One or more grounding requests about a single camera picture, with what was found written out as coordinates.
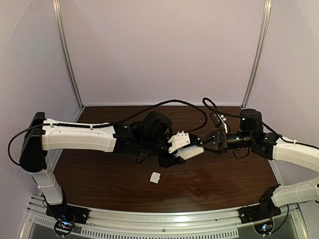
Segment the white battery cover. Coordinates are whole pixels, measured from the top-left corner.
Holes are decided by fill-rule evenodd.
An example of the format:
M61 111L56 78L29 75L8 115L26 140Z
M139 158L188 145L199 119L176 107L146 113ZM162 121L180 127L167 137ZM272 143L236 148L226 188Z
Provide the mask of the white battery cover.
M150 182L158 184L160 181L161 174L158 172L153 172L150 177Z

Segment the white remote control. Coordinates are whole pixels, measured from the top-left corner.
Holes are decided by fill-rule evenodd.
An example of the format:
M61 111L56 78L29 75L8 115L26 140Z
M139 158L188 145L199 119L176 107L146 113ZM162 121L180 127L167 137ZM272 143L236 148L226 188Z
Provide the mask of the white remote control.
M180 157L183 160L189 160L193 157L196 157L204 152L204 148L193 145L187 148L180 148L177 150L177 153L174 155L175 157Z

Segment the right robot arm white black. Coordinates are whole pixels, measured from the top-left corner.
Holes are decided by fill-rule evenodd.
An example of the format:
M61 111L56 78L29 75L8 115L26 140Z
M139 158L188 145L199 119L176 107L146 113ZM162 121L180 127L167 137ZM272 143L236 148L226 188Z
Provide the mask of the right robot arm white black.
M229 150L247 148L267 160L292 163L313 171L319 170L319 148L317 146L291 140L275 132L262 121L262 114L255 109L244 109L237 115L240 129L237 132L226 132L222 112L211 109L210 118L218 128L200 145L207 151L223 154ZM319 179L316 177L288 186L270 187L259 200L259 214L270 216L284 205L318 201Z

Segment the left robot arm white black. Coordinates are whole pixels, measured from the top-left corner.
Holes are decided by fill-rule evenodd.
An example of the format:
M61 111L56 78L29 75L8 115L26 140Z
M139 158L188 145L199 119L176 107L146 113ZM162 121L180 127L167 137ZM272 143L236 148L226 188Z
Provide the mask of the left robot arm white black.
M170 167L183 163L173 153L189 144L189 134L183 131L173 134L170 119L157 112L149 113L142 121L103 124L59 122L37 112L24 136L19 163L33 177L47 205L65 211L65 194L46 161L48 151L145 153L157 156L162 167Z

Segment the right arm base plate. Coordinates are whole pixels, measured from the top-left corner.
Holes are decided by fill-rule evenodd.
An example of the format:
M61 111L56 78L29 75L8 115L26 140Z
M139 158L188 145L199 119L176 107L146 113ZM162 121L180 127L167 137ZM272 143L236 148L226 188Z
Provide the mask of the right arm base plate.
M244 205L238 209L239 218L242 224L271 219L273 216L281 214L281 210L273 205L256 204L252 206Z

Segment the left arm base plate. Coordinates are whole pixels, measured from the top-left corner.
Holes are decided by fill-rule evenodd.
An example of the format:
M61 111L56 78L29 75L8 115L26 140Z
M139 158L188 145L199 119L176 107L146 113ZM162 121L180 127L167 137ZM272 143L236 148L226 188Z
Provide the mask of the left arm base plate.
M55 218L58 221L67 221L85 225L90 210L87 208L70 206L68 204L48 205L46 215Z

